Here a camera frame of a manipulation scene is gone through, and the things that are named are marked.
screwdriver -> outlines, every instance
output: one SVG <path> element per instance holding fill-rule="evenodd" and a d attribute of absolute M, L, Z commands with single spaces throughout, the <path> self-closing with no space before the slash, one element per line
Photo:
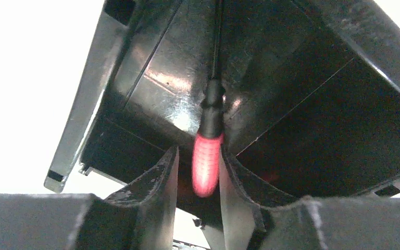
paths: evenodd
<path fill-rule="evenodd" d="M 212 195 L 218 183 L 220 145 L 223 143 L 223 95 L 220 74 L 223 0 L 215 3 L 214 54 L 205 99 L 201 103 L 202 118 L 192 155 L 192 186 L 199 197 Z"/>

white background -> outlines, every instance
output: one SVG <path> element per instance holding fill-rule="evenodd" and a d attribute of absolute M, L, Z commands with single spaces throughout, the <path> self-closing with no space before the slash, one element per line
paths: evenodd
<path fill-rule="evenodd" d="M 400 0 L 379 0 L 400 26 Z M 86 61 L 102 0 L 0 1 L 0 192 L 43 187 Z M 101 197 L 120 185 L 91 173 L 65 192 Z"/>

glossy black surface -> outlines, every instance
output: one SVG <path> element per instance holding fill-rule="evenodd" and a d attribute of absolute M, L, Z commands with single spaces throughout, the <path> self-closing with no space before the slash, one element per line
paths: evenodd
<path fill-rule="evenodd" d="M 238 159 L 293 195 L 353 195 L 400 173 L 400 95 L 356 59 Z"/>
<path fill-rule="evenodd" d="M 198 134 L 204 138 L 215 139 L 223 134 L 223 96 L 221 80 L 209 81 L 201 104 L 202 117 L 198 127 Z"/>
<path fill-rule="evenodd" d="M 347 9 L 313 2 L 225 2 L 226 146 L 297 197 L 400 189 L 400 30 L 372 0 Z M 218 191 L 199 199 L 190 184 L 214 0 L 152 0 L 143 13 L 85 144 L 84 169 L 129 182 L 178 144 L 178 205 L 220 225 Z"/>
<path fill-rule="evenodd" d="M 400 199 L 296 201 L 223 149 L 220 193 L 225 249 L 400 249 Z"/>

red screwdriver handle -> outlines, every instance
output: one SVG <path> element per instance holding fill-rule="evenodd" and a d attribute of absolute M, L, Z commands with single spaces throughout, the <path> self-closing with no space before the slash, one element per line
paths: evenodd
<path fill-rule="evenodd" d="M 192 186 L 199 197 L 212 195 L 218 183 L 220 145 L 223 134 L 208 139 L 197 134 L 192 155 Z"/>

black plastic panel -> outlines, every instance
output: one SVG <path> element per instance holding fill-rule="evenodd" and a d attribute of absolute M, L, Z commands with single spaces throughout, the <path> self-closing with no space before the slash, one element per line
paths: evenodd
<path fill-rule="evenodd" d="M 296 196 L 358 193 L 400 173 L 400 95 L 354 60 L 238 159 Z"/>
<path fill-rule="evenodd" d="M 220 193 L 226 249 L 400 249 L 400 199 L 307 196 L 294 202 L 226 150 Z"/>
<path fill-rule="evenodd" d="M 119 23 L 127 25 L 134 11 L 135 1 L 131 0 L 107 0 L 104 6 L 104 12 Z"/>
<path fill-rule="evenodd" d="M 0 194 L 0 249 L 171 249 L 179 153 L 104 201 L 93 194 Z"/>
<path fill-rule="evenodd" d="M 312 0 L 326 26 L 400 93 L 400 28 L 372 0 Z"/>
<path fill-rule="evenodd" d="M 399 194 L 400 190 L 393 186 L 387 186 L 379 191 L 376 191 L 375 194 L 377 194 L 378 196 L 383 196 L 383 197 L 392 197 L 393 195 Z"/>
<path fill-rule="evenodd" d="M 99 120 L 90 141 L 93 144 L 83 152 L 84 169 L 93 167 L 124 183 L 146 172 L 164 154 L 161 148 L 106 118 Z"/>

